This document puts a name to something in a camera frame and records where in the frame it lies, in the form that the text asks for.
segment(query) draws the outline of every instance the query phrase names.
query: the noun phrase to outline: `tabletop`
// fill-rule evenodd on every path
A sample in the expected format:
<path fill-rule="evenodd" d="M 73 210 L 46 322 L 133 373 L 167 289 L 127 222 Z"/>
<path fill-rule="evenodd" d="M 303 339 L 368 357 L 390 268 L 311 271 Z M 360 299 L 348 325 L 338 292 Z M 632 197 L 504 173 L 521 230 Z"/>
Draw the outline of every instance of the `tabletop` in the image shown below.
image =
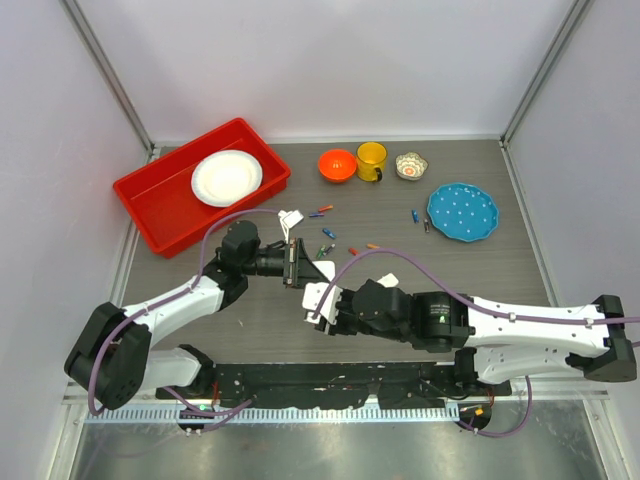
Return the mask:
<path fill-rule="evenodd" d="M 336 243 L 326 258 L 337 267 L 351 257 L 348 249 L 365 250 L 367 243 L 402 250 L 414 256 L 457 291 L 504 303 L 548 305 L 540 272 L 531 248 L 516 195 L 497 141 L 386 142 L 389 152 L 384 176 L 379 183 L 354 176 L 344 184 L 325 181 L 317 160 L 331 148 L 352 152 L 357 143 L 311 143 L 273 145 L 290 166 L 287 188 L 261 207 L 301 210 L 305 216 L 318 207 L 332 204 L 323 218 L 305 218 L 293 235 L 303 238 L 307 251 L 315 255 L 321 245 Z M 395 157 L 417 152 L 429 162 L 418 181 L 399 178 Z M 447 238 L 433 227 L 425 233 L 414 224 L 411 210 L 420 218 L 426 214 L 428 197 L 440 185 L 469 183 L 489 193 L 500 210 L 500 225 L 485 240 L 464 243 Z M 245 217 L 258 226 L 263 244 L 282 239 L 274 215 Z M 322 233 L 327 227 L 336 240 Z M 226 228 L 213 234 L 206 246 L 212 258 Z M 143 239 L 138 241 L 125 292 L 124 305 L 155 297 L 186 282 L 198 268 L 200 245 L 172 259 L 154 255 Z M 357 289 L 367 279 L 392 272 L 407 293 L 436 290 L 437 287 L 413 266 L 390 255 L 372 255 L 354 266 L 342 287 Z M 359 362 L 439 360 L 451 355 L 414 351 L 408 344 L 374 337 L 330 337 L 305 323 L 302 291 L 286 290 L 274 278 L 249 278 L 249 289 L 233 305 L 214 315 L 196 320 L 168 336 L 157 348 L 188 343 L 217 362 Z"/>

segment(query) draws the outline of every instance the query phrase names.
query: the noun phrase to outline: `cable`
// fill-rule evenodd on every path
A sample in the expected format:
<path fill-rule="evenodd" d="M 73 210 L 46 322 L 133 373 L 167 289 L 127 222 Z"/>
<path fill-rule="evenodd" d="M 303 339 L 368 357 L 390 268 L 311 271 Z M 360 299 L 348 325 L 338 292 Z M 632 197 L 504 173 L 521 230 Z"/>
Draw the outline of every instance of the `cable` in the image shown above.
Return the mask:
<path fill-rule="evenodd" d="M 207 239 L 209 238 L 209 235 L 214 230 L 216 230 L 218 227 L 220 227 L 223 223 L 228 222 L 229 220 L 232 220 L 232 219 L 234 219 L 236 217 L 239 217 L 241 215 L 245 215 L 247 213 L 275 213 L 275 214 L 277 214 L 278 211 L 277 210 L 267 209 L 267 208 L 253 208 L 253 209 L 250 209 L 250 210 L 241 210 L 239 212 L 227 215 L 226 217 L 223 217 L 222 219 L 220 219 L 217 222 L 215 222 L 213 225 L 211 225 L 211 227 L 209 227 L 209 230 L 207 230 L 207 233 L 204 234 L 204 237 L 202 237 L 202 246 L 200 247 L 200 267 L 198 269 L 198 274 L 197 274 L 196 278 L 194 279 L 193 283 L 191 284 L 191 286 L 187 287 L 184 290 L 181 290 L 180 292 L 177 292 L 177 293 L 175 293 L 175 294 L 173 294 L 173 295 L 171 295 L 171 296 L 169 296 L 167 298 L 159 300 L 156 303 L 153 303 L 153 304 L 149 305 L 147 310 L 139 310 L 139 311 L 131 314 L 125 320 L 123 320 L 116 328 L 114 328 L 109 335 L 107 335 L 107 338 L 105 338 L 104 342 L 102 342 L 102 345 L 100 346 L 100 350 L 98 350 L 98 354 L 96 355 L 96 359 L 93 362 L 93 368 L 91 369 L 91 376 L 89 377 L 89 388 L 87 389 L 87 392 L 88 392 L 89 411 L 91 412 L 91 415 L 98 416 L 102 412 L 104 412 L 104 410 L 105 410 L 104 406 L 101 406 L 99 409 L 96 408 L 96 397 L 95 397 L 95 395 L 96 395 L 96 384 L 98 382 L 98 372 L 100 371 L 100 365 L 102 364 L 102 360 L 104 359 L 104 356 L 105 356 L 105 354 L 107 352 L 107 349 L 111 345 L 111 342 L 113 342 L 113 340 L 118 336 L 118 334 L 122 330 L 124 330 L 127 327 L 127 325 L 131 324 L 134 320 L 140 318 L 145 313 L 148 313 L 148 312 L 150 312 L 152 310 L 155 310 L 158 307 L 162 307 L 163 305 L 167 305 L 168 303 L 171 303 L 174 300 L 177 300 L 178 298 L 181 298 L 182 296 L 184 296 L 187 293 L 191 292 L 191 290 L 198 285 L 198 283 L 200 282 L 200 279 L 202 278 L 202 271 L 204 270 L 204 266 L 205 266 L 205 262 L 204 262 L 205 246 L 206 246 L 206 243 L 207 243 Z"/>
<path fill-rule="evenodd" d="M 432 389 L 433 391 L 439 393 L 440 395 L 442 395 L 443 397 L 447 397 L 449 400 L 466 400 L 467 398 L 469 398 L 470 394 L 466 394 L 466 395 L 462 395 L 460 397 L 454 397 L 452 395 L 449 395 L 447 393 L 445 393 L 444 390 L 439 389 L 438 387 L 436 387 L 435 385 L 432 385 L 431 383 L 427 382 L 426 380 L 424 380 L 423 378 L 420 379 L 420 382 L 422 382 L 423 385 L 429 387 L 430 389 Z"/>
<path fill-rule="evenodd" d="M 218 381 L 216 380 L 216 382 L 213 384 L 213 397 L 211 397 L 211 410 L 214 410 L 214 405 L 216 404 L 216 401 L 219 398 L 219 391 L 218 391 Z"/>
<path fill-rule="evenodd" d="M 485 389 L 487 391 L 487 396 L 489 397 L 489 408 L 493 407 L 493 404 L 496 403 L 496 396 L 493 393 L 493 388 L 488 387 Z"/>
<path fill-rule="evenodd" d="M 527 410 L 525 411 L 524 417 L 520 422 L 520 424 L 513 430 L 509 430 L 508 432 L 503 432 L 503 433 L 485 432 L 482 430 L 475 430 L 470 423 L 464 423 L 462 420 L 456 423 L 461 427 L 469 430 L 470 432 L 477 433 L 482 437 L 505 438 L 505 437 L 510 437 L 511 435 L 515 435 L 525 427 L 525 425 L 529 421 L 529 418 L 531 417 L 531 412 L 533 411 L 533 389 L 531 388 L 531 380 L 529 379 L 529 377 L 524 377 L 524 379 L 527 382 Z"/>
<path fill-rule="evenodd" d="M 429 270 L 428 267 L 426 267 L 425 265 L 423 265 L 422 263 L 420 263 L 410 255 L 407 255 L 406 253 L 401 252 L 400 250 L 396 250 L 394 248 L 378 248 L 375 250 L 368 250 L 366 252 L 362 252 L 356 255 L 351 260 L 349 260 L 338 271 L 338 273 L 336 273 L 336 276 L 333 277 L 333 279 L 329 282 L 329 285 L 327 286 L 324 293 L 322 294 L 322 297 L 320 297 L 320 301 L 318 302 L 318 305 L 316 306 L 316 309 L 313 312 L 312 318 L 313 319 L 318 318 L 318 315 L 320 315 L 320 310 L 322 309 L 324 302 L 327 300 L 327 297 L 329 296 L 329 292 L 331 292 L 331 289 L 336 286 L 340 278 L 342 278 L 342 276 L 347 271 L 349 271 L 351 267 L 353 267 L 357 262 L 359 262 L 360 260 L 362 260 L 363 258 L 369 255 L 379 255 L 382 253 L 388 253 L 391 255 L 395 255 L 396 257 L 405 259 L 407 262 L 411 263 L 414 267 L 416 267 L 423 274 L 429 277 L 429 279 L 431 279 L 433 283 L 435 283 L 437 286 L 439 286 L 443 291 L 451 295 L 453 298 L 458 300 L 460 303 L 462 303 L 463 305 L 466 305 L 469 308 L 472 308 L 473 310 L 483 313 L 485 315 L 491 315 L 496 318 L 504 318 L 508 320 L 521 320 L 525 322 L 547 323 L 547 324 L 556 324 L 556 325 L 581 325 L 579 321 L 576 321 L 575 319 L 569 319 L 569 318 L 548 318 L 548 317 L 536 317 L 531 315 L 516 315 L 514 318 L 511 318 L 512 314 L 510 313 L 498 312 L 495 310 L 491 310 L 489 308 L 482 307 L 480 305 L 476 305 L 471 300 L 466 299 L 465 297 L 460 295 L 458 292 L 450 288 L 446 283 L 444 283 L 438 277 L 436 277 L 436 275 L 433 272 L 431 272 L 431 270 Z M 594 325 L 610 325 L 610 324 L 619 324 L 619 323 L 640 323 L 640 317 L 601 318 L 593 321 Z"/>
<path fill-rule="evenodd" d="M 215 417 L 224 417 L 227 415 L 233 415 L 236 416 L 238 413 L 240 413 L 242 410 L 244 410 L 245 408 L 247 408 L 249 406 L 249 404 L 251 403 L 251 400 L 247 400 L 244 403 L 241 403 L 240 405 L 238 405 L 237 407 L 231 408 L 229 410 L 223 410 L 221 412 L 205 412 L 203 410 L 200 410 L 198 407 L 196 407 L 195 405 L 193 405 L 192 403 L 189 403 L 184 397 L 182 397 L 178 392 L 176 392 L 173 388 L 171 387 L 164 387 L 164 389 L 169 392 L 171 395 L 173 395 L 174 397 L 176 397 L 176 400 L 178 400 L 180 403 L 182 403 L 185 407 L 187 407 L 189 410 L 191 410 L 191 415 L 198 415 L 200 417 L 207 417 L 207 418 L 215 418 Z"/>

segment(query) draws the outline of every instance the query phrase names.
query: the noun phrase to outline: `blue plate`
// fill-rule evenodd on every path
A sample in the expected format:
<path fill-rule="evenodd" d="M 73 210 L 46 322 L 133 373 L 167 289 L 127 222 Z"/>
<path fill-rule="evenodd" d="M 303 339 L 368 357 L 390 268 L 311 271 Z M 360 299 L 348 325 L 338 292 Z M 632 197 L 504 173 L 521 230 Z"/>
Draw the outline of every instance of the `blue plate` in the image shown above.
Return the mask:
<path fill-rule="evenodd" d="M 427 213 L 434 227 L 463 242 L 483 240 L 499 224 L 500 211 L 491 195 L 475 185 L 442 185 L 429 197 Z"/>

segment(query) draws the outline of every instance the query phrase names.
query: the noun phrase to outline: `white plate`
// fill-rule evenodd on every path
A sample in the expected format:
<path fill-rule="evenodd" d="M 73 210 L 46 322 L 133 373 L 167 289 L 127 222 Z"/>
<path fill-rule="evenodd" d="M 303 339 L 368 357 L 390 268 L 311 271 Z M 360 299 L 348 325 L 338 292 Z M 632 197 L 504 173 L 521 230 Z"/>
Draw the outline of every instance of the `white plate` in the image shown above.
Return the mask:
<path fill-rule="evenodd" d="M 252 155 L 240 150 L 223 150 L 205 158 L 191 176 L 191 189 L 201 202 L 228 207 L 262 182 L 262 167 Z"/>

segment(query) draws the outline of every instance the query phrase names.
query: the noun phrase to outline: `yellow cup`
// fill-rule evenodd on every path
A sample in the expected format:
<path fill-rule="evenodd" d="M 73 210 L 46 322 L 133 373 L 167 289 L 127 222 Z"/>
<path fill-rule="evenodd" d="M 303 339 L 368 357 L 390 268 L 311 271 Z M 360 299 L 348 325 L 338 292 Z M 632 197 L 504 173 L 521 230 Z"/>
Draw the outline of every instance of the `yellow cup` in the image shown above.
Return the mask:
<path fill-rule="evenodd" d="M 387 163 L 387 149 L 377 142 L 363 143 L 356 153 L 358 169 L 356 173 L 365 182 L 379 182 Z"/>

